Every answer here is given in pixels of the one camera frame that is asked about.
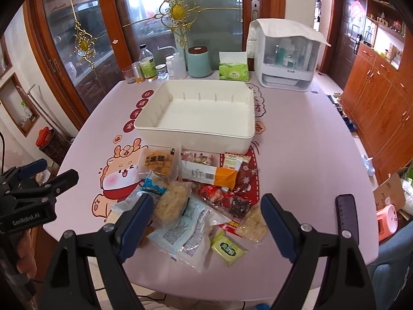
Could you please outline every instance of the cardboard box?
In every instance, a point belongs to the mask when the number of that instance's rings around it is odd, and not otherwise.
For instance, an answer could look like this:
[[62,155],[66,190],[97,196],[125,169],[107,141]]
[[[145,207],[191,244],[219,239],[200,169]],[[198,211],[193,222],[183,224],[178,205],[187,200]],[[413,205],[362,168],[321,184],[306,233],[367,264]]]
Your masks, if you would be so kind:
[[391,175],[390,178],[375,189],[373,195],[376,202],[376,211],[385,208],[389,204],[393,204],[396,211],[398,211],[406,202],[404,191],[400,183],[400,177],[397,173]]

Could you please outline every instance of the green snack package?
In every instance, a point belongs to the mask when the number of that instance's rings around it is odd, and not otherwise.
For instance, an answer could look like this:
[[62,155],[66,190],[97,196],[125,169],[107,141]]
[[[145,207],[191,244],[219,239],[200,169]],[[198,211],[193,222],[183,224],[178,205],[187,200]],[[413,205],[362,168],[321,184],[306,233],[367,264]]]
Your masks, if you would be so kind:
[[214,252],[222,256],[228,266],[231,266],[247,252],[236,245],[230,238],[226,237],[224,231],[220,232],[212,240],[211,248]]

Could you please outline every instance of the glass door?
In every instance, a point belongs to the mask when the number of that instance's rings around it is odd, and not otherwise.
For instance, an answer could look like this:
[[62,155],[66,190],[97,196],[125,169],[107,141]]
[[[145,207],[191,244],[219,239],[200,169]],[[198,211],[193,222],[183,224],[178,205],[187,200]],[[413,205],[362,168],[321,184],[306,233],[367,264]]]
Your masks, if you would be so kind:
[[242,51],[243,0],[115,0],[123,35],[133,61],[146,44],[156,64],[165,62],[174,46],[187,51],[208,47],[213,70],[220,51]]
[[89,113],[122,80],[99,0],[43,0],[58,57]]

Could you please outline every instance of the white plastic storage box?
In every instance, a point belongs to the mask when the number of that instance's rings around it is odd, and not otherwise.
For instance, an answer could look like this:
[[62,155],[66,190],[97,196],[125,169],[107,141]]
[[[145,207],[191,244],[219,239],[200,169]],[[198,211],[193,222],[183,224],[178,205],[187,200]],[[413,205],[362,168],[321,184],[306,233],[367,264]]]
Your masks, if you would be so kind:
[[253,90],[242,81],[168,80],[135,120],[150,145],[245,154],[255,134]]
[[298,22],[258,19],[251,22],[248,40],[261,85],[305,91],[313,79],[320,43],[324,36]]

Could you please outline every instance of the cartoon dog illustration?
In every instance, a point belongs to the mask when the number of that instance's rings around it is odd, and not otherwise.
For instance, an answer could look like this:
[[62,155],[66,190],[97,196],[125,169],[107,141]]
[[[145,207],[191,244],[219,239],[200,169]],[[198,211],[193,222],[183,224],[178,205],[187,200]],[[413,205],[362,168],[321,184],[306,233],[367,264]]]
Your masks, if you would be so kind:
[[138,186],[138,162],[142,148],[141,139],[137,138],[133,146],[126,145],[121,149],[115,147],[114,156],[109,158],[100,177],[100,187],[103,194],[98,194],[92,203],[94,216],[107,218],[110,213],[110,205],[119,203]]

